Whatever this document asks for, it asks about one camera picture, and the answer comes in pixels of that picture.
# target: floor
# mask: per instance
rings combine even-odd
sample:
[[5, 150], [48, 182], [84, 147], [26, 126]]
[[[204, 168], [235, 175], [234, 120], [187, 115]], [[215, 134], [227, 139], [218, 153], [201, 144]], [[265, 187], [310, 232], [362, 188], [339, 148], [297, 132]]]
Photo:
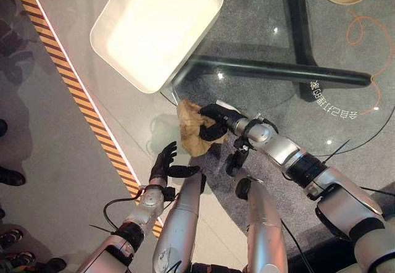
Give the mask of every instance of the floor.
[[[147, 183], [156, 154], [169, 141], [179, 139], [175, 108], [160, 94], [146, 95], [135, 90], [91, 49], [89, 31], [107, 0], [40, 2], [133, 170], [143, 184]], [[0, 117], [10, 123], [9, 133], [0, 139], [0, 164], [26, 173], [28, 184], [22, 188], [0, 186], [1, 204], [8, 213], [1, 230], [10, 224], [21, 225], [29, 233], [21, 243], [23, 248], [34, 246], [43, 260], [63, 256], [70, 263], [67, 272], [74, 272], [78, 263], [106, 236], [88, 224], [105, 225], [101, 206], [115, 196], [127, 196], [128, 192], [58, 77], [36, 33], [26, 26], [28, 17], [17, 15], [17, 18], [21, 21], [17, 26], [20, 36], [28, 41], [23, 50], [32, 55], [23, 57], [22, 75], [18, 80], [0, 77]], [[331, 164], [361, 185], [393, 190], [393, 130], [392, 118], [373, 141], [334, 157]], [[383, 145], [389, 149], [384, 153], [380, 151]], [[186, 153], [177, 160], [179, 164], [188, 161]], [[208, 167], [209, 163], [203, 161], [202, 165]], [[297, 186], [285, 182], [279, 175], [269, 177], [267, 172], [272, 169], [267, 164], [250, 164], [249, 169], [253, 173], [265, 169], [264, 178], [270, 178], [269, 191], [303, 248], [329, 237], [313, 215], [314, 204], [301, 195]], [[209, 167], [208, 172], [217, 175], [215, 170]], [[372, 179], [373, 174], [379, 179]], [[181, 185], [179, 180], [171, 183], [177, 188]], [[216, 184], [211, 181], [210, 186], [214, 189]], [[246, 237], [238, 228], [243, 225], [244, 217], [240, 212], [231, 213], [224, 201], [229, 192], [224, 194], [221, 196], [218, 188], [207, 187], [202, 195], [194, 260], [240, 269], [246, 263], [247, 253]], [[392, 202], [378, 199], [391, 207]], [[112, 216], [120, 221], [130, 209], [120, 205]], [[295, 253], [288, 236], [286, 240], [288, 250]], [[154, 243], [152, 236], [139, 252], [133, 270], [150, 272]]]
[[[0, 233], [22, 229], [24, 239], [12, 251], [32, 251], [44, 262], [61, 257], [69, 265], [64, 272], [75, 272], [106, 237], [89, 224], [108, 228], [102, 207], [129, 193], [19, 0], [0, 3], [6, 10], [0, 17], [1, 37], [12, 34], [9, 46], [19, 44], [10, 57], [0, 55], [0, 118], [9, 126], [0, 138], [0, 165], [27, 178], [22, 187], [0, 184], [0, 204], [6, 212]], [[120, 204], [110, 216], [121, 222], [133, 206]], [[150, 234], [141, 253], [152, 254], [155, 241]], [[151, 270], [149, 262], [135, 266], [140, 272]]]

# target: orange and black stripe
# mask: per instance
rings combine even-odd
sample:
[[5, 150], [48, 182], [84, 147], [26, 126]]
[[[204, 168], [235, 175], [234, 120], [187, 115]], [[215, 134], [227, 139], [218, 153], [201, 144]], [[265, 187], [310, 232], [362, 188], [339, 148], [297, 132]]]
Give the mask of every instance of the orange and black stripe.
[[[79, 80], [67, 62], [65, 54], [62, 52], [62, 49], [57, 43], [43, 16], [43, 13], [41, 12], [40, 7], [37, 5], [36, 0], [20, 1], [23, 4], [23, 7], [25, 8], [34, 28], [36, 29], [40, 40], [43, 42], [45, 49], [59, 71], [60, 76], [69, 89], [70, 94], [73, 96], [74, 101], [80, 108], [85, 120], [91, 127], [93, 133], [96, 135], [96, 138], [100, 142], [103, 150], [106, 152], [108, 158], [128, 189], [130, 195], [136, 196], [139, 190], [137, 181], [133, 177], [133, 174], [123, 160], [123, 157], [119, 153], [105, 126], [101, 122], [98, 114], [85, 94], [82, 86], [80, 85]], [[162, 225], [159, 221], [156, 221], [152, 232], [156, 237], [159, 237], [161, 231]]]

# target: white plastic tray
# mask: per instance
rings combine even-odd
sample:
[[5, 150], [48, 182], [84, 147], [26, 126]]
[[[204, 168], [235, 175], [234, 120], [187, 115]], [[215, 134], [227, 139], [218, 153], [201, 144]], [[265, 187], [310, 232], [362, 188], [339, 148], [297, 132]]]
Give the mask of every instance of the white plastic tray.
[[172, 78], [223, 0], [109, 0], [90, 34], [95, 52], [144, 93]]

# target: glass tabletop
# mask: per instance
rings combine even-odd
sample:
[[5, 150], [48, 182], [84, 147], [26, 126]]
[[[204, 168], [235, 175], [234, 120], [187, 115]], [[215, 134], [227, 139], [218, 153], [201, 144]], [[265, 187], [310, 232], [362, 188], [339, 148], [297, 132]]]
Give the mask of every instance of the glass tabletop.
[[[390, 0], [352, 6], [305, 0], [304, 12], [294, 8], [298, 1], [225, 0], [217, 21], [163, 94], [202, 106], [220, 99], [250, 116], [259, 112], [317, 156], [347, 140], [341, 152], [371, 140], [394, 110]], [[197, 66], [201, 55], [210, 59], [210, 68]], [[232, 67], [238, 60], [271, 62], [273, 68], [317, 65], [373, 77], [367, 86], [332, 85], [314, 77], [301, 83], [292, 72], [285, 78], [267, 70], [246, 74]]]

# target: black shoe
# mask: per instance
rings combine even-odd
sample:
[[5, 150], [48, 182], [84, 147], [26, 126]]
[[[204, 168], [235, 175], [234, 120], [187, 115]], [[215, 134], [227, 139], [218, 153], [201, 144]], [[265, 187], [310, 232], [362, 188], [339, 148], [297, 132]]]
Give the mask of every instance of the black shoe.
[[29, 251], [23, 253], [10, 253], [6, 255], [6, 259], [10, 261], [13, 268], [20, 266], [31, 266], [36, 261], [36, 257]]
[[17, 171], [8, 170], [6, 168], [0, 167], [0, 183], [18, 187], [20, 185], [24, 185], [25, 182], [26, 179], [23, 174]]
[[66, 262], [60, 258], [50, 259], [38, 273], [58, 273], [67, 267]]
[[20, 230], [12, 229], [0, 235], [0, 246], [6, 250], [11, 245], [17, 243], [23, 238], [23, 233]]
[[0, 119], [0, 137], [6, 134], [8, 129], [7, 123], [5, 120]]

